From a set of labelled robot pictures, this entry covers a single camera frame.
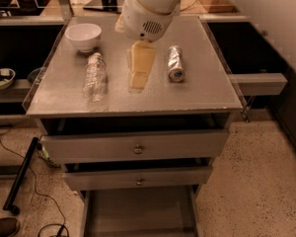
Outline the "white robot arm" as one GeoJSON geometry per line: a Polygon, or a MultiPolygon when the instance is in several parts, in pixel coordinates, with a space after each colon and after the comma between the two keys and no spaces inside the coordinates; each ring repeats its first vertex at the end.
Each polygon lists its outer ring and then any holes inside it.
{"type": "MultiPolygon", "coordinates": [[[[167,28],[180,0],[124,0],[115,29],[133,40],[155,41],[164,34],[143,32],[143,24],[155,20],[167,28]]],[[[296,72],[296,0],[229,0],[284,56],[296,72]]]]}

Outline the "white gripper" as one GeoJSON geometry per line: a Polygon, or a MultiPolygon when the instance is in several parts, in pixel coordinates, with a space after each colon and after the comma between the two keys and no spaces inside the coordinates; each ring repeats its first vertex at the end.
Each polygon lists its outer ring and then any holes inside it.
{"type": "Polygon", "coordinates": [[[114,30],[137,40],[131,47],[131,89],[145,88],[155,59],[152,42],[164,35],[173,15],[174,0],[124,0],[114,30]]]}

